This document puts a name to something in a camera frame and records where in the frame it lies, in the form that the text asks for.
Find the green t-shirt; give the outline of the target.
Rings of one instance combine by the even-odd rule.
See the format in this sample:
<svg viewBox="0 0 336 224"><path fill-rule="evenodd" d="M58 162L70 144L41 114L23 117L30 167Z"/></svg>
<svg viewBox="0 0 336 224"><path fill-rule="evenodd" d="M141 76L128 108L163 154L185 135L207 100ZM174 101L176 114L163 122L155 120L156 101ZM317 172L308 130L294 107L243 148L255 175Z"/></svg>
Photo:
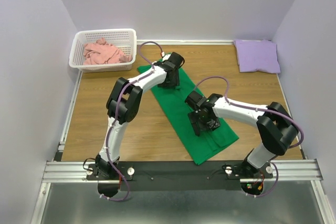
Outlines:
<svg viewBox="0 0 336 224"><path fill-rule="evenodd" d="M239 137L223 119L212 119L195 112L185 100L195 84L181 68L177 87L155 86L151 89L185 149L196 165L223 151Z"/></svg>

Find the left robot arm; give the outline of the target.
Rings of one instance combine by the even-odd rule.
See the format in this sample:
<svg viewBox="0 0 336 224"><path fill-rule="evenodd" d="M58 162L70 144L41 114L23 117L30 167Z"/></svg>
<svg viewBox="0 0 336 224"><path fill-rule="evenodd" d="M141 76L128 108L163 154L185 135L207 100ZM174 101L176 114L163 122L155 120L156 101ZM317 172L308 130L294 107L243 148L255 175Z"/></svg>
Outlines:
<svg viewBox="0 0 336 224"><path fill-rule="evenodd" d="M95 165L105 178L120 177L117 162L120 158L121 142L128 124L136 117L142 95L155 86L175 88L179 86L179 69L184 58L173 52L161 61L153 62L144 73L130 78L119 78L108 98L106 108L108 129L104 144L95 157Z"/></svg>

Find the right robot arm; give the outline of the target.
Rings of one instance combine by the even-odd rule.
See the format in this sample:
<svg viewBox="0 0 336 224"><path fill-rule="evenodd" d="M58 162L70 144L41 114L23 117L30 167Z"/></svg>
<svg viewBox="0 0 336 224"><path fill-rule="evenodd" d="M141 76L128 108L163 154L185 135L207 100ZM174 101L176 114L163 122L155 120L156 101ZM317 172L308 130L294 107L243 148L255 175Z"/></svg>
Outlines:
<svg viewBox="0 0 336 224"><path fill-rule="evenodd" d="M255 177L270 160L283 156L300 134L299 126L277 102L255 105L216 93L207 98L192 91L185 103L191 108L188 118L196 136L218 129L221 119L232 119L258 129L261 143L240 164L225 167L227 175L234 174L238 178Z"/></svg>

